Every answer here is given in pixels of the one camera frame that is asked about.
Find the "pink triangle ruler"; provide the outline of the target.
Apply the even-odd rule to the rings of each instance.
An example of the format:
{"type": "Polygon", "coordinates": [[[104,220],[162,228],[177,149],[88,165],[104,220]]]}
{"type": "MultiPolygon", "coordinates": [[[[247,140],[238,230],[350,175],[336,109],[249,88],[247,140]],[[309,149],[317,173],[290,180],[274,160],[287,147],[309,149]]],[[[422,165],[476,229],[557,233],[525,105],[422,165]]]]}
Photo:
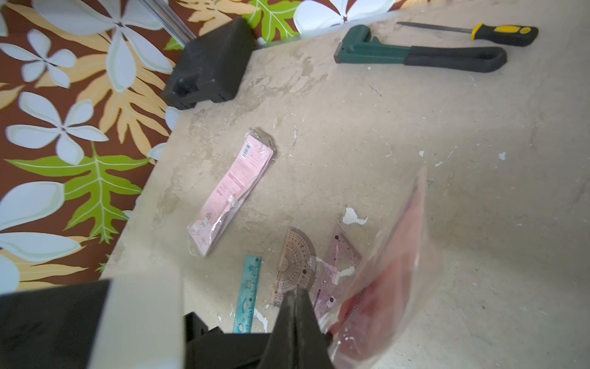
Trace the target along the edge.
{"type": "Polygon", "coordinates": [[[361,260],[361,254],[342,227],[336,225],[324,258],[316,258],[318,269],[310,296],[317,319],[322,318],[344,296],[350,284],[348,278],[355,274],[361,260]]]}

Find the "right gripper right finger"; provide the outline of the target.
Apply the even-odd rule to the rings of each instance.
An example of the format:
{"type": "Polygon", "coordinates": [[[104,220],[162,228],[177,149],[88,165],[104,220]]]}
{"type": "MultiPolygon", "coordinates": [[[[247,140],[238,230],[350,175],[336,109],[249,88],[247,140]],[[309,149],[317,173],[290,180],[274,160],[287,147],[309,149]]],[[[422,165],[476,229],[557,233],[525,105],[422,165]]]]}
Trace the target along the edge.
{"type": "Polygon", "coordinates": [[[309,292],[297,289],[297,368],[333,368],[309,292]]]}

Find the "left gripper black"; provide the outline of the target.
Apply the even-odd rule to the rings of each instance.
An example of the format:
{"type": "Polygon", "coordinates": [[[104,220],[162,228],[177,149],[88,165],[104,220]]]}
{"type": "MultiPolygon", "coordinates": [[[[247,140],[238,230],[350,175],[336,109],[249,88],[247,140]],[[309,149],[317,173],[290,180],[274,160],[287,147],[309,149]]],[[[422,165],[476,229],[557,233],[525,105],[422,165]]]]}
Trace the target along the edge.
{"type": "Polygon", "coordinates": [[[181,313],[177,288],[109,279],[29,292],[1,290],[4,368],[329,368],[304,289],[270,333],[226,333],[181,313]]]}

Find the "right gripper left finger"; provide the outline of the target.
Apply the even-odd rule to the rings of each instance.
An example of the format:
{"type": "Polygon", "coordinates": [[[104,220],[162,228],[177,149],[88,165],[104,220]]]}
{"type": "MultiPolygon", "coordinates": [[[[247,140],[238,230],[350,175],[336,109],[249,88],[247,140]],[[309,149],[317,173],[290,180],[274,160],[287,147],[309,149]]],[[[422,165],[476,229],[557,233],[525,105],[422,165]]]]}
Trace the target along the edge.
{"type": "Polygon", "coordinates": [[[287,292],[268,339],[258,369],[297,368],[297,297],[299,290],[287,292]]]}

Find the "pink ruler set pouch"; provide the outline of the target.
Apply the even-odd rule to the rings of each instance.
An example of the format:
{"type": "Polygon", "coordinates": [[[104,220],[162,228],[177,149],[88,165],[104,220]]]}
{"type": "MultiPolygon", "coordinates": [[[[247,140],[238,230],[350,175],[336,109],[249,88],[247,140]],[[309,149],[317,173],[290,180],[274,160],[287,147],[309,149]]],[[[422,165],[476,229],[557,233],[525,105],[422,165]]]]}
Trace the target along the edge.
{"type": "Polygon", "coordinates": [[[206,257],[229,226],[276,154],[273,138],[251,129],[236,158],[187,227],[192,255],[206,257]]]}

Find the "teal straight ruler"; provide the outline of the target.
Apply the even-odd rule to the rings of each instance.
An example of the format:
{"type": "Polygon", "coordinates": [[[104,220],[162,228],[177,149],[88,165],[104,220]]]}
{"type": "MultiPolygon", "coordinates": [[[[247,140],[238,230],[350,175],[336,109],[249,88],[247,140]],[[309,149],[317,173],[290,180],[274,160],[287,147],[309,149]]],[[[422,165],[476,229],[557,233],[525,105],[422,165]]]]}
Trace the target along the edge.
{"type": "Polygon", "coordinates": [[[234,316],[233,333],[235,334],[250,334],[251,332],[261,265],[261,256],[248,255],[244,259],[238,302],[234,316]]]}

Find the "pink protractor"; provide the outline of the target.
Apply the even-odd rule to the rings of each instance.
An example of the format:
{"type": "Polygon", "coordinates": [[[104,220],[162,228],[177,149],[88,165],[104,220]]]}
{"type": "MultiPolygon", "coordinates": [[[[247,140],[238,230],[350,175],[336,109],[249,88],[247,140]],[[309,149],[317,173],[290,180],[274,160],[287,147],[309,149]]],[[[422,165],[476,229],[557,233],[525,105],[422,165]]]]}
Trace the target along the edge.
{"type": "Polygon", "coordinates": [[[281,252],[273,305],[280,307],[287,292],[304,288],[311,291],[316,279],[316,253],[310,238],[295,227],[287,229],[281,252]]]}

